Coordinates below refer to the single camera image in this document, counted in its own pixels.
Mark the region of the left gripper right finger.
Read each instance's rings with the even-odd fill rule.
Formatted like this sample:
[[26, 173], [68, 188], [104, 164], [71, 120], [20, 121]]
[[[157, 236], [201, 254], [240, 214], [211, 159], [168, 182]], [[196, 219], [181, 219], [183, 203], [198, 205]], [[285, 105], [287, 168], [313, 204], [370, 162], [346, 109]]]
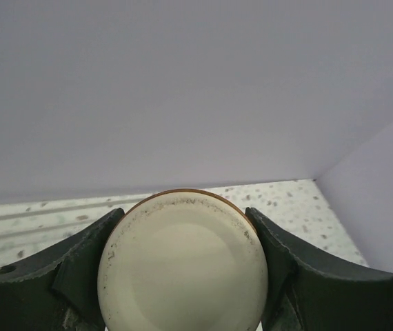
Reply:
[[393, 273], [321, 250], [256, 208], [245, 215], [268, 265], [264, 330], [393, 330]]

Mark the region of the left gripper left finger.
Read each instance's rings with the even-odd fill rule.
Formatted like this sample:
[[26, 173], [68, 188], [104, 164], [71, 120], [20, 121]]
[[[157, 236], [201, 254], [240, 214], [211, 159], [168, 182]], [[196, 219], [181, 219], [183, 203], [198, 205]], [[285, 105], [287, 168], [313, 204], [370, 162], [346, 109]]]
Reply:
[[0, 330], [104, 330], [98, 269], [124, 214], [113, 209], [67, 239], [0, 267]]

